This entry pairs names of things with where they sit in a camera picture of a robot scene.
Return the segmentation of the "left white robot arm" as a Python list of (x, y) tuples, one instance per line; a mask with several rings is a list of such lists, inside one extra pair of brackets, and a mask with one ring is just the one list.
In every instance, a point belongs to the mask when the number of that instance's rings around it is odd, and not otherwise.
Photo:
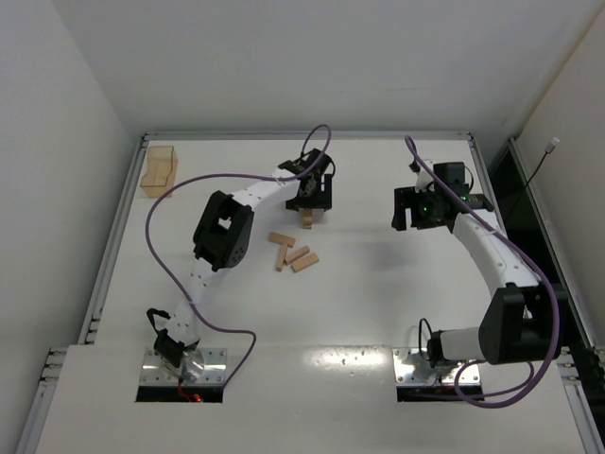
[(217, 190), (210, 196), (193, 234), (194, 266), (188, 285), (176, 277), (152, 246), (150, 223), (154, 211), (148, 212), (147, 246), (184, 297), (171, 313), (157, 309), (147, 312), (151, 321), (156, 315), (166, 318), (162, 328), (154, 329), (157, 338), (153, 349), (167, 365), (180, 369), (186, 353), (196, 349), (200, 340), (198, 322), (215, 331), (229, 331), (205, 320), (201, 308), (215, 299), (228, 271), (239, 265), (246, 255), (254, 218), (280, 204), (294, 211), (331, 209), (334, 174), (327, 169), (335, 166), (326, 152), (314, 148), (279, 164), (268, 176), (219, 173), (193, 178), (192, 182), (219, 177), (254, 180), (255, 183), (230, 193)]

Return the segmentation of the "wood block one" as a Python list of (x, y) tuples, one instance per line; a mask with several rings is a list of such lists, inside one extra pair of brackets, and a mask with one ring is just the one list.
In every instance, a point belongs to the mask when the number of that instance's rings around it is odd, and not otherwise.
[(304, 229), (310, 230), (313, 227), (313, 218), (312, 217), (303, 217), (302, 218), (302, 227)]

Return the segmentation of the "transparent orange plastic box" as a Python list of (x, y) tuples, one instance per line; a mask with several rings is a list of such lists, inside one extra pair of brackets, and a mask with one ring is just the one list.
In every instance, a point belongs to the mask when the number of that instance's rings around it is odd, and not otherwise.
[(147, 150), (147, 170), (140, 188), (149, 199), (158, 199), (176, 180), (179, 159), (173, 146), (154, 146)]

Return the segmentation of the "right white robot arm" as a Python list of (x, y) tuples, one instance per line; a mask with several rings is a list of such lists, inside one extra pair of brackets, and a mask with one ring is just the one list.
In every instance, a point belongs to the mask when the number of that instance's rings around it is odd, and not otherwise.
[(491, 365), (554, 359), (561, 349), (562, 286), (548, 285), (499, 230), (488, 198), (474, 193), (462, 162), (410, 164), (414, 185), (394, 191), (392, 228), (446, 227), (465, 247), (483, 277), (491, 301), (476, 327), (431, 333), (426, 360), (481, 360)]

